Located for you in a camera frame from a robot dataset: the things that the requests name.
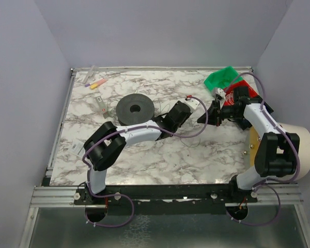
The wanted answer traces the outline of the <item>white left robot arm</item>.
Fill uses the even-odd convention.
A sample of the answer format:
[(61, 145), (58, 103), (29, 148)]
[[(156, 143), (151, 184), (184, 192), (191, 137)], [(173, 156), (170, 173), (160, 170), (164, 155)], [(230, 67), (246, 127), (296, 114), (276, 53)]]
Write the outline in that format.
[(106, 172), (124, 148), (146, 141), (172, 137), (198, 107), (192, 99), (177, 101), (170, 111), (152, 120), (131, 126), (115, 126), (105, 122), (83, 145), (90, 161), (87, 173), (88, 188), (98, 194), (105, 189)]

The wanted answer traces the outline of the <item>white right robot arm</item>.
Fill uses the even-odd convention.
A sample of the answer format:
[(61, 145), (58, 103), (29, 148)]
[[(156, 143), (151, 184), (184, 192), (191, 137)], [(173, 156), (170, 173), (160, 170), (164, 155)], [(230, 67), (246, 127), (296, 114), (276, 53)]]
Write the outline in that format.
[(285, 176), (297, 177), (300, 171), (300, 138), (296, 133), (288, 133), (271, 117), (264, 99), (260, 96), (252, 98), (246, 86), (233, 89), (232, 105), (224, 104), (226, 93), (223, 89), (215, 88), (213, 96), (211, 106), (198, 118), (198, 123), (218, 127), (224, 119), (246, 120), (260, 137), (254, 165), (236, 176), (239, 189), (250, 190), (267, 180), (281, 182)]

